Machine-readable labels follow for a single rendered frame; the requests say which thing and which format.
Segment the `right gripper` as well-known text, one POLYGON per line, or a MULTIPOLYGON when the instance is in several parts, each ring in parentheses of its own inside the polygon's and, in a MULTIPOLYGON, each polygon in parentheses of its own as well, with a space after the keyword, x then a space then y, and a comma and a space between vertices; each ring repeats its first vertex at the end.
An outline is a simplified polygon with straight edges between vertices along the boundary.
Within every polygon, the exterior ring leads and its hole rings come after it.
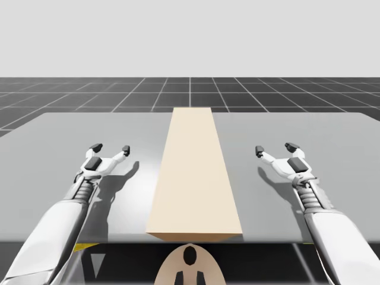
POLYGON ((277 174, 289 181, 292 181, 296 177, 301 179, 314 178, 312 174, 312 168, 304 160, 305 153, 296 144, 292 142, 286 142, 285 147, 288 152, 292 153, 292 157, 288 159, 276 159, 272 155, 265 152, 261 145, 255 147, 255 155, 266 164, 273 164, 273 169, 277 174))

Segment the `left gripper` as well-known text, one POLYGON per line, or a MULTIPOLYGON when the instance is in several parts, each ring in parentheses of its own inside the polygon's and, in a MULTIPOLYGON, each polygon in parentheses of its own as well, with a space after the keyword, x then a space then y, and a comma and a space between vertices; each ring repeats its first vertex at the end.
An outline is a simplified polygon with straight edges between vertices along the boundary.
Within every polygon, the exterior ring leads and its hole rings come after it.
POLYGON ((125 145, 122 151, 112 158, 95 156, 103 147, 102 143, 92 145, 85 153, 85 161, 80 167, 80 174, 84 177, 108 176, 115 168, 115 162, 122 163, 131 152, 130 146, 125 145))

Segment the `tall board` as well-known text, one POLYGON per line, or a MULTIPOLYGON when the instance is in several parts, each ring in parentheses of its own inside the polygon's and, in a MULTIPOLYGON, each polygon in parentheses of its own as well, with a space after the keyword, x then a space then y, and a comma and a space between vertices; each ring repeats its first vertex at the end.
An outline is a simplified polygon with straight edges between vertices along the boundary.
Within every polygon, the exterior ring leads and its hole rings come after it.
POLYGON ((211 109, 174 108, 146 232, 170 242, 242 235, 211 109))

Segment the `tan robot part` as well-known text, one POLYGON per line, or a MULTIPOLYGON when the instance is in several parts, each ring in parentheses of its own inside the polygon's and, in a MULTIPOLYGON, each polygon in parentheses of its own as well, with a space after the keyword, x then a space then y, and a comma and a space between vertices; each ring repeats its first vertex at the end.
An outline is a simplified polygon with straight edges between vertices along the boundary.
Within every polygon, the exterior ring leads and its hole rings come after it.
POLYGON ((204 248, 186 244, 163 261, 154 285, 227 285, 214 257, 204 248))

